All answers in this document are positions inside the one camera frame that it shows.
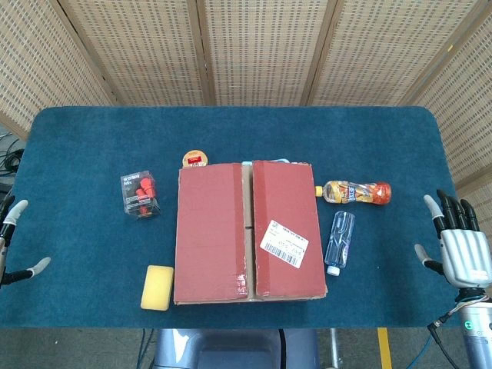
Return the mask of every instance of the blue table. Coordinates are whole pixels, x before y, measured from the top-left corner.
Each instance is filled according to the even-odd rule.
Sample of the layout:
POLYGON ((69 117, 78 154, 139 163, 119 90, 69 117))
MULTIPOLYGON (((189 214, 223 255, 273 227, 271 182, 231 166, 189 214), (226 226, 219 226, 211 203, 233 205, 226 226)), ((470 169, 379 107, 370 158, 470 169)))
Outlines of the blue table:
POLYGON ((409 108, 49 108, 32 127, 14 193, 27 198, 8 270, 52 263, 1 289, 3 327, 407 327, 452 306, 455 291, 414 256, 438 257, 422 196, 454 192, 439 131, 409 108), (318 199, 326 247, 335 211, 356 216, 348 265, 316 301, 140 309, 149 264, 174 265, 178 169, 191 149, 211 163, 288 158, 315 181, 388 181, 389 205, 318 199), (123 212, 120 176, 150 170, 162 215, 123 212))

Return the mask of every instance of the sponge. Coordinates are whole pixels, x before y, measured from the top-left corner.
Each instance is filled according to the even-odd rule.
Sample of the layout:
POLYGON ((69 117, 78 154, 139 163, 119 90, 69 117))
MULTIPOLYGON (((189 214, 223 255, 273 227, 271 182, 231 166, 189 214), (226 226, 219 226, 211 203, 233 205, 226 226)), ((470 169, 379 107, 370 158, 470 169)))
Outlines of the sponge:
POLYGON ((172 278, 175 273, 172 267, 149 265, 145 276, 144 291, 141 294, 140 307, 148 310, 166 311, 169 309, 172 278))

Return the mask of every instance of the floor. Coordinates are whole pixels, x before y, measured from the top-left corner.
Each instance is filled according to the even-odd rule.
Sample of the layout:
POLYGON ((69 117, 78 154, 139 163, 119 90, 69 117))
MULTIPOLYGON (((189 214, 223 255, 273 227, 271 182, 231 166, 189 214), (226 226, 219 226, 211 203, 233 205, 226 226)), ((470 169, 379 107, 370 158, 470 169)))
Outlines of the floor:
MULTIPOLYGON (((8 133, 0 127, 0 138, 8 133)), ((0 139, 0 155, 17 138, 0 139)), ((23 148, 17 141, 11 151, 23 148)), ((0 177, 0 183, 12 184, 13 177, 0 177)), ((90 368, 131 369, 135 367, 141 341, 139 329, 2 329, 0 330, 0 368, 90 368)), ((468 368, 463 339, 457 328, 441 328, 441 340, 461 369, 468 368)), ((389 330, 393 368, 406 368, 427 340, 425 328, 389 330)), ((342 329, 338 331, 343 369, 377 369, 381 367, 375 329, 342 329)), ((329 332, 318 331, 321 367, 331 365, 329 332)), ((147 369, 155 351, 151 340, 148 354, 141 366, 147 369)), ((450 365, 432 344, 414 368, 444 369, 450 365)))

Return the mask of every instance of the plastic bottle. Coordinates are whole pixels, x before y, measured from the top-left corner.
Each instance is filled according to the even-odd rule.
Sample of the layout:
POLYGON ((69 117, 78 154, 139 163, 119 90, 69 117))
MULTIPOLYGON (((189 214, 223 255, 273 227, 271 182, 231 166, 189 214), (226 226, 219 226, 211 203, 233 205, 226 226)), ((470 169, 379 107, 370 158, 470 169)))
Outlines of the plastic bottle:
POLYGON ((316 186, 316 196, 328 202, 347 204, 352 201, 385 205, 391 200, 391 186, 386 182, 357 184, 349 181, 329 181, 324 187, 316 186))
POLYGON ((328 264, 326 272, 338 276, 340 268, 347 265, 348 248, 351 244, 352 230, 354 229, 355 216, 346 211, 337 211, 331 225, 330 241, 324 262, 328 264))

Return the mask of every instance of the red label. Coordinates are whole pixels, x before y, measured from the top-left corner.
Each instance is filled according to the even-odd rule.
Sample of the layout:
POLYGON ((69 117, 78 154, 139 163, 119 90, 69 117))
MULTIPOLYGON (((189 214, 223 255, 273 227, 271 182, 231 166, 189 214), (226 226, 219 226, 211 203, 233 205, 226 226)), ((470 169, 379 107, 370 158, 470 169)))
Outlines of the red label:
POLYGON ((201 161, 201 156, 195 156, 188 159, 188 164, 199 163, 201 161))

